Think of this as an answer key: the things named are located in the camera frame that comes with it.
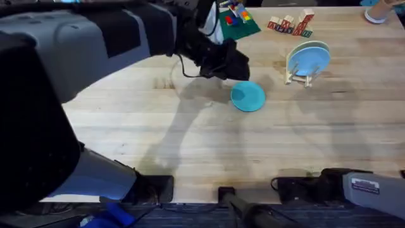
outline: wooden block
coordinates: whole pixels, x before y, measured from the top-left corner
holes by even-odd
[[[289,28],[287,28],[287,30],[285,31],[285,33],[291,34],[292,31],[294,31],[294,25],[291,25]]]
[[[279,21],[278,21],[278,23],[277,23],[277,27],[276,27],[276,30],[277,30],[278,32],[284,32],[284,28],[281,26],[282,23],[283,23],[283,20],[282,20],[282,19],[279,19]]]
[[[315,13],[312,9],[303,9],[299,15],[300,22],[308,23],[314,17]]]
[[[279,18],[278,18],[278,17],[272,16],[272,17],[270,18],[270,21],[269,21],[267,27],[268,27],[269,29],[275,29],[275,27],[277,26],[278,21],[279,21]]]
[[[276,23],[275,23],[275,22],[272,22],[272,21],[269,21],[267,27],[268,27],[269,29],[274,29],[274,28],[276,27]]]
[[[301,33],[301,36],[309,38],[313,33],[313,29],[310,26],[307,26],[305,30]]]
[[[297,25],[297,29],[304,30],[308,22],[299,22]]]
[[[292,33],[292,35],[301,35],[302,34],[302,30],[296,28],[295,31]]]
[[[281,23],[281,27],[287,29],[290,27],[292,22],[294,21],[294,18],[290,15],[285,16],[284,20]]]

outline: blue object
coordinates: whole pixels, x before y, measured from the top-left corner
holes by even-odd
[[[289,59],[289,71],[298,63],[298,76],[309,75],[316,67],[317,73],[324,70],[330,61],[329,52],[322,47],[307,47],[293,54]]]
[[[122,210],[117,203],[107,203],[107,211],[98,213],[83,228],[123,228],[135,222],[135,218]]]
[[[235,17],[235,15],[234,15],[234,16],[231,16],[231,19],[232,19],[232,25],[237,25],[237,24],[238,24],[238,20],[237,20],[237,18]]]
[[[124,226],[131,225],[135,222],[134,216],[122,210],[117,203],[107,203],[107,210]]]
[[[236,108],[242,111],[259,110],[266,101],[264,90],[254,82],[239,82],[230,91],[230,98]]]

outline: wooden table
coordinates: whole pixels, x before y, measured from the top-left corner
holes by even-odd
[[[219,186],[235,186],[246,200],[274,203],[272,177],[326,167],[397,177],[405,168],[405,31],[398,17],[372,25],[362,7],[314,8],[309,39],[266,28],[271,16],[297,18],[300,9],[249,9],[262,32],[239,40],[238,49],[250,58],[251,81],[266,91],[259,111],[233,106],[237,82],[187,79],[176,56],[159,56],[64,105],[78,138],[143,174],[174,175],[175,202],[215,202]],[[309,40],[330,46],[330,65],[311,89],[284,85],[286,55]]]

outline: black cover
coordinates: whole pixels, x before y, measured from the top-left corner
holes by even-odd
[[[2,212],[25,208],[52,193],[80,156],[32,45],[0,31]]]

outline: black cable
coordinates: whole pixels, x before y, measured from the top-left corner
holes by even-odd
[[[184,77],[188,77],[188,78],[203,77],[203,75],[197,75],[197,76],[190,76],[190,75],[187,75],[187,74],[185,73],[185,70],[184,70],[184,63],[183,63],[183,58],[182,58],[182,56],[181,56],[180,54],[177,54],[177,56],[180,58],[180,62],[182,63],[182,71],[183,71]]]
[[[216,30],[216,26],[218,25],[219,20],[220,20],[220,4],[218,3],[218,1],[215,1],[215,23],[214,23],[214,28],[210,33],[205,34],[205,36],[209,37],[212,34],[214,34],[214,32]]]

